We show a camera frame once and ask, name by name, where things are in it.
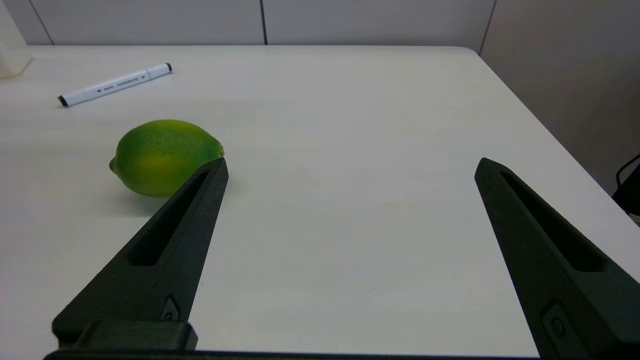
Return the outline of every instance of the white marker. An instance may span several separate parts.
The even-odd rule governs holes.
[[[95,99],[103,95],[111,94],[122,89],[130,88],[137,84],[146,83],[162,75],[169,74],[173,69],[171,64],[164,63],[162,65],[150,67],[133,74],[122,76],[121,78],[107,81],[99,85],[94,85],[71,94],[58,96],[58,100],[62,102],[62,106],[68,108],[79,102]]]

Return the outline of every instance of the table surface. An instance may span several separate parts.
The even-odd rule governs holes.
[[[640,279],[640,232],[504,83],[457,47],[34,47],[0,80],[0,357],[51,321],[162,201],[109,171],[154,119],[226,150],[191,323],[200,349],[535,356],[476,184],[516,172]],[[56,96],[170,62],[63,109]]]

